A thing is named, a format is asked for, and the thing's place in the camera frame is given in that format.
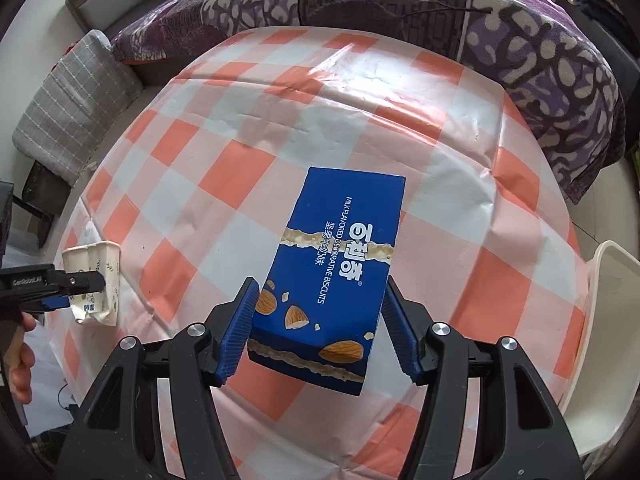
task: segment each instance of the almond picture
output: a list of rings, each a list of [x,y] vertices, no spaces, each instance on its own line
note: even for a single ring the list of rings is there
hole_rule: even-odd
[[[338,341],[325,346],[318,355],[326,361],[347,365],[362,359],[364,347],[357,341]]]
[[[276,297],[266,289],[261,290],[258,302],[255,304],[255,311],[268,316],[275,312],[277,306]]]
[[[284,317],[284,328],[297,329],[309,324],[309,318],[304,311],[295,305],[291,305]]]

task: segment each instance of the ribbed blue pad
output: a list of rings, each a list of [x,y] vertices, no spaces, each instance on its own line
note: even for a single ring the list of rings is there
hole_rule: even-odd
[[[240,300],[236,312],[226,328],[225,335],[220,342],[220,357],[215,376],[224,384],[226,380],[236,373],[238,363],[242,357],[242,350],[251,332],[254,318],[255,304],[258,301],[260,288],[253,280],[245,295]]]
[[[409,327],[409,322],[398,300],[389,293],[388,289],[382,302],[382,317],[385,319],[386,329],[391,336],[400,367],[415,383],[422,374],[422,367],[418,360],[418,340]]]

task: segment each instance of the silver screw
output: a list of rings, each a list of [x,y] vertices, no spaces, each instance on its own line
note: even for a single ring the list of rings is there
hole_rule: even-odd
[[[202,323],[196,323],[187,329],[187,334],[193,337],[198,337],[204,334],[205,330],[206,328]]]
[[[122,348],[123,350],[129,350],[130,348],[133,348],[135,345],[136,345],[136,338],[131,336],[124,338],[120,342],[120,348]]]
[[[446,323],[434,323],[431,330],[437,335],[447,335],[451,332],[449,325]]]
[[[518,342],[513,337],[503,337],[500,343],[507,350],[515,350],[518,347]]]

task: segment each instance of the biscuit package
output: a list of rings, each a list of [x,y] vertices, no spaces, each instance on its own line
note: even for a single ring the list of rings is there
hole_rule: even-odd
[[[310,168],[255,307],[249,358],[359,395],[404,177]]]

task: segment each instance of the finger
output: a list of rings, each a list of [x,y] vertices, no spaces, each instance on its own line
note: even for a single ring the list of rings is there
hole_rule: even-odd
[[[10,381],[16,390],[26,390],[31,385],[31,369],[20,366],[11,370]]]
[[[22,313],[22,326],[25,332],[31,332],[36,328],[36,320],[31,314]]]
[[[22,349],[20,350],[20,361],[27,368],[33,367],[36,364],[36,355],[31,350],[31,347],[27,343],[22,343]]]
[[[27,388],[26,390],[16,390],[14,392],[14,396],[23,404],[29,404],[33,398],[31,388]]]

